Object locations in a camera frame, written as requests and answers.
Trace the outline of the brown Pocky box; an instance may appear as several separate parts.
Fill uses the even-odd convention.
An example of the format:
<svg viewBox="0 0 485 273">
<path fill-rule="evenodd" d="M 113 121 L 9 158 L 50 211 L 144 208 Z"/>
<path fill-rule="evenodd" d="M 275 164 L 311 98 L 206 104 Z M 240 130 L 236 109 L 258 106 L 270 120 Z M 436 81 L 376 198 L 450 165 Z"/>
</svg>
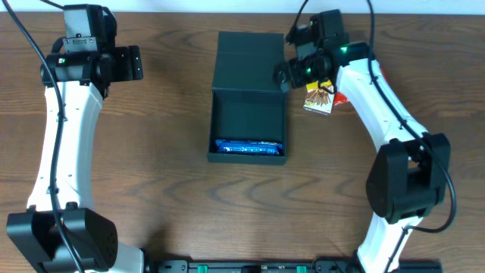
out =
<svg viewBox="0 0 485 273">
<path fill-rule="evenodd" d="M 306 86 L 306 96 L 303 108 L 322 115 L 330 115 L 333 109 L 335 90 L 328 80 L 323 83 L 313 82 Z"/>
</svg>

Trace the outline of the red snack bag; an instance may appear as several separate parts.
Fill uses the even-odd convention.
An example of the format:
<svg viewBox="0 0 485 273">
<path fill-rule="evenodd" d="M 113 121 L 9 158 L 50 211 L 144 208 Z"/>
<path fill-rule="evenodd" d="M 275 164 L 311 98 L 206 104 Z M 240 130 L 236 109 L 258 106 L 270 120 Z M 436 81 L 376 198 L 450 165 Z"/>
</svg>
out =
<svg viewBox="0 0 485 273">
<path fill-rule="evenodd" d="M 348 98 L 343 95 L 341 92 L 338 92 L 333 97 L 333 104 L 334 105 L 341 105 L 347 103 L 349 100 Z"/>
</svg>

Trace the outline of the black gift box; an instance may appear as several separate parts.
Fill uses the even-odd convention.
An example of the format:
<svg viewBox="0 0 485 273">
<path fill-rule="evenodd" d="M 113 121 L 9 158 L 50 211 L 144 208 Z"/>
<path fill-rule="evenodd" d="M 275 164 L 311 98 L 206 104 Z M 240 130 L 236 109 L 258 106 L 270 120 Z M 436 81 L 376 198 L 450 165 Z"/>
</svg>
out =
<svg viewBox="0 0 485 273">
<path fill-rule="evenodd" d="M 274 82 L 284 61 L 283 34 L 220 31 L 212 81 L 209 162 L 286 163 L 287 94 Z M 222 153 L 218 140 L 279 143 L 278 155 Z"/>
</svg>

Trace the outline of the blue Oreo cookie pack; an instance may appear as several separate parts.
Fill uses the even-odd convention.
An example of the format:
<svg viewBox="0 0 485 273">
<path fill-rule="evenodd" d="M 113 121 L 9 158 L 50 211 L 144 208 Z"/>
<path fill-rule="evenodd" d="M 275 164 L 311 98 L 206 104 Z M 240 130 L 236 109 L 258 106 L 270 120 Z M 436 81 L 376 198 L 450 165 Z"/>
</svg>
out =
<svg viewBox="0 0 485 273">
<path fill-rule="evenodd" d="M 243 155 L 281 155 L 281 143 L 254 140 L 215 140 L 216 150 L 219 153 Z"/>
</svg>

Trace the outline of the red cardboard snack box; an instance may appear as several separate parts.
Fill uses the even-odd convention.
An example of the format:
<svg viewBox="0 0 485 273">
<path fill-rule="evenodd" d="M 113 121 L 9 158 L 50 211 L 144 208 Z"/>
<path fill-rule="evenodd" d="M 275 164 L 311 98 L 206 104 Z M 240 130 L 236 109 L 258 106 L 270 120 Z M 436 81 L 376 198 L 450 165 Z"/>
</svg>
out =
<svg viewBox="0 0 485 273">
<path fill-rule="evenodd" d="M 386 74 L 385 74 L 385 72 L 384 72 L 383 68 L 380 68 L 380 72 L 381 72 L 381 74 L 382 74 L 382 76 L 383 76 L 384 80 L 387 82 L 387 81 L 388 81 L 388 79 L 387 79 L 387 77 L 386 77 Z"/>
</svg>

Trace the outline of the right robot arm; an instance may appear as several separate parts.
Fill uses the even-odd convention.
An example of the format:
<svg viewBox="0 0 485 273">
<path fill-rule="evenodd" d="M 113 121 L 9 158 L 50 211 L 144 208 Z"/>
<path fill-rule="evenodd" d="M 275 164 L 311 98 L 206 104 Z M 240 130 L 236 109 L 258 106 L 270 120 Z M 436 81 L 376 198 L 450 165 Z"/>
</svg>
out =
<svg viewBox="0 0 485 273">
<path fill-rule="evenodd" d="M 366 182 L 373 210 L 363 243 L 349 272 L 395 272 L 412 231 L 436 234 L 456 213 L 448 166 L 450 143 L 417 122 L 389 86 L 372 42 L 350 42 L 348 34 L 318 34 L 309 28 L 286 37 L 297 57 L 279 64 L 277 82 L 284 87 L 317 83 L 343 94 L 352 104 L 377 151 Z"/>
</svg>

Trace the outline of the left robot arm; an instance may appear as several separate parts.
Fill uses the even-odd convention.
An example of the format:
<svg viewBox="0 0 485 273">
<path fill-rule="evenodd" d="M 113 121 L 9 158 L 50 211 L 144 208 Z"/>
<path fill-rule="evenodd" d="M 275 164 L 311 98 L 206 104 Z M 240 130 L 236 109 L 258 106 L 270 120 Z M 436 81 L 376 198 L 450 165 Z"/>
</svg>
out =
<svg viewBox="0 0 485 273">
<path fill-rule="evenodd" d="M 27 210 L 11 213 L 7 234 L 37 272 L 142 272 L 142 250 L 118 240 L 95 212 L 91 167 L 95 127 L 108 87 L 141 80 L 136 45 L 51 53 L 41 67 L 47 119 L 42 158 Z"/>
</svg>

